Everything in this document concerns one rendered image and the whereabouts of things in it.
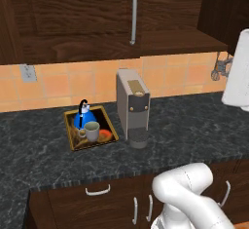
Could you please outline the grey coffee machine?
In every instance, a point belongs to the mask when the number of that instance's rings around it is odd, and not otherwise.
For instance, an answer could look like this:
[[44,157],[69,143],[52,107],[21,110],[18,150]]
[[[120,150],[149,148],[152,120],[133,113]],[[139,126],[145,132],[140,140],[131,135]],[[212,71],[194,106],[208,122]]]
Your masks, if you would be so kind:
[[136,149],[147,145],[151,95],[135,69],[117,71],[117,111],[125,140]]

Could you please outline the gold-framed painted tray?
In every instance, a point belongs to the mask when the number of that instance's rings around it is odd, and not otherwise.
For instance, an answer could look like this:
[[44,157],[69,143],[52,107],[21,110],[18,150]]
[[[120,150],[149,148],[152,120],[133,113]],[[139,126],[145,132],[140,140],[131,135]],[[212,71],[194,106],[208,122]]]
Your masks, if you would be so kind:
[[119,137],[107,115],[107,112],[105,111],[105,108],[102,105],[97,105],[91,107],[89,110],[93,113],[100,125],[99,138],[96,142],[89,142],[86,137],[79,136],[79,130],[74,126],[74,118],[78,113],[77,110],[70,110],[64,113],[64,122],[66,125],[70,149],[72,151],[88,149],[119,140]]

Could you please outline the dark wood open cabinet door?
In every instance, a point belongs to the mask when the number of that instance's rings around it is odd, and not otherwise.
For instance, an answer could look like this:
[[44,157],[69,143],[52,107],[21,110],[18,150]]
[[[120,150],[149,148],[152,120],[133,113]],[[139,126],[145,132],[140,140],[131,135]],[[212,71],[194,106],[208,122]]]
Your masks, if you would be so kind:
[[227,45],[234,55],[239,34],[249,29],[249,0],[202,0],[197,29]]

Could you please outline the grey wall power outlet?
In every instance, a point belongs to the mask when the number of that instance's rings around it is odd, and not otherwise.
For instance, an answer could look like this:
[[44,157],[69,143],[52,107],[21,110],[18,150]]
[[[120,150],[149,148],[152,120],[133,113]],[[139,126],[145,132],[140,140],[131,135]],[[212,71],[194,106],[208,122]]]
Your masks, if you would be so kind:
[[21,79],[24,83],[32,83],[37,81],[35,67],[33,65],[21,64],[19,69]]

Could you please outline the grey hanging wall tool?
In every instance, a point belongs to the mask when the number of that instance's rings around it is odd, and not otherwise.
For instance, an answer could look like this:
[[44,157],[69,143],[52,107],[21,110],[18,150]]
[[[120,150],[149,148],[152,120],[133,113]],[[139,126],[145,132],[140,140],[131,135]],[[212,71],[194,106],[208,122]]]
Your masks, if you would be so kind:
[[232,58],[227,57],[225,60],[219,60],[219,58],[216,57],[214,69],[211,71],[211,79],[213,81],[219,81],[221,76],[229,77],[230,72],[227,70],[228,64],[232,64]]

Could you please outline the dark wood wall cabinet door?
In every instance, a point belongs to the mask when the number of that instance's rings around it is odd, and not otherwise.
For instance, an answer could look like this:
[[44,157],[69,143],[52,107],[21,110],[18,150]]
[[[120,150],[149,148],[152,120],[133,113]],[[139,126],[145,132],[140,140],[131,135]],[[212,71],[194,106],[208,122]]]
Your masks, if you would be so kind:
[[0,65],[140,56],[142,0],[0,0]]

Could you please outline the dark wood base cabinet door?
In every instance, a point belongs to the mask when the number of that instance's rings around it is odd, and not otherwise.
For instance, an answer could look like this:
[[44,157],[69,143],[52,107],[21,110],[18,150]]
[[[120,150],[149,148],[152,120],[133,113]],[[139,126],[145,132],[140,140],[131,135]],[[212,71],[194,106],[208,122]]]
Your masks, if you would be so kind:
[[[161,203],[154,195],[152,191],[152,182],[154,177],[156,176],[155,173],[146,174],[144,180],[144,206],[143,206],[143,220],[142,220],[142,229],[150,229],[153,221],[160,215],[163,209],[163,203]],[[147,220],[147,216],[149,215],[149,208],[150,208],[150,198],[153,198],[153,209],[152,209],[152,217],[151,220]]]
[[203,195],[222,203],[228,181],[231,192],[222,210],[233,224],[249,221],[249,159],[211,164],[209,168],[213,173],[213,183]]
[[84,204],[53,207],[57,229],[139,229],[133,204]]

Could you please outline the grey mug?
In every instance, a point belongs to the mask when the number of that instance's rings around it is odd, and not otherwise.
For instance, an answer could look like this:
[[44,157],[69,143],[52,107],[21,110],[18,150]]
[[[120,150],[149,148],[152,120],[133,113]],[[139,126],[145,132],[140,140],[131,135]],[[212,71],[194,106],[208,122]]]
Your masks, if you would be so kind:
[[95,142],[99,138],[100,125],[97,122],[88,122],[82,130],[78,131],[81,138],[86,138],[90,142]]

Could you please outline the dark wood drawer front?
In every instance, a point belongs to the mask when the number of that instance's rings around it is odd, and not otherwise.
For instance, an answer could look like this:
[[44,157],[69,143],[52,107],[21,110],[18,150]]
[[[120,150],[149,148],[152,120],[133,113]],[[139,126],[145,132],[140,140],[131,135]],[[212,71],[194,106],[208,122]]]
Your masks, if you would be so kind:
[[[100,191],[108,188],[111,185],[111,191],[100,196],[88,196],[85,188],[89,192]],[[143,190],[143,177],[133,176],[120,179],[108,179],[101,182],[86,183],[83,185],[65,187],[50,190],[48,192],[50,201],[53,205],[70,205],[88,202],[90,200],[100,199],[115,199],[133,193],[141,193]]]

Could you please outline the dark wood open wall cabinet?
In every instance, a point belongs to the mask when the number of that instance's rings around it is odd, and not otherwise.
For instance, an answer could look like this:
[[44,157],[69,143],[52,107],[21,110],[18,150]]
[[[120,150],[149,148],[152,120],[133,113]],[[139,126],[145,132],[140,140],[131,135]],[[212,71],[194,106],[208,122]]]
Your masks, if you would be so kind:
[[143,56],[224,51],[227,45],[197,29],[202,0],[143,0]]

